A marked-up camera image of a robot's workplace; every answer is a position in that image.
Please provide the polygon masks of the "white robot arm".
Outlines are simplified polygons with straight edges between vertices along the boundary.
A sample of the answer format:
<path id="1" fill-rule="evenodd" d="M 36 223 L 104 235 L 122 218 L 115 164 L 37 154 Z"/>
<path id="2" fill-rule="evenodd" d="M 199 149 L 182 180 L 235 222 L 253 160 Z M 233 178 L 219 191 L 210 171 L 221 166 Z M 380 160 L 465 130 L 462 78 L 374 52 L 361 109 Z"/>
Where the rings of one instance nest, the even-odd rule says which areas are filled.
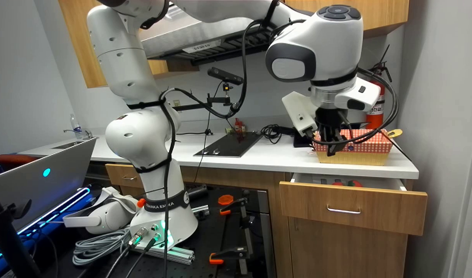
<path id="1" fill-rule="evenodd" d="M 88 11 L 90 38 L 107 84 L 130 109 L 107 127 L 107 144 L 136 167 L 147 194 L 128 232 L 149 243 L 161 226 L 164 240 L 179 245 L 193 237 L 198 220 L 173 158 L 175 110 L 166 104 L 138 39 L 138 32 L 162 21 L 172 5 L 207 24 L 247 18 L 281 28 L 269 49 L 269 69 L 287 83 L 340 79 L 355 86 L 364 25 L 361 13 L 349 5 L 307 16 L 277 0 L 99 0 Z"/>

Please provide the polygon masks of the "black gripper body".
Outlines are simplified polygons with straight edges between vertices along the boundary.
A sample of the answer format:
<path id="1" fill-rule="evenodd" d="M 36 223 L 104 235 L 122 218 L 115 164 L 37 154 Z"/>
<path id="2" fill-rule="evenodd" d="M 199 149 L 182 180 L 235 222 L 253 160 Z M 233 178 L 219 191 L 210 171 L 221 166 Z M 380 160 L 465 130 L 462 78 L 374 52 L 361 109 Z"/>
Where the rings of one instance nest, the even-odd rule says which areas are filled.
<path id="1" fill-rule="evenodd" d="M 317 110 L 318 132 L 324 143 L 341 143 L 344 140 L 341 135 L 343 117 L 344 113 L 338 109 Z"/>

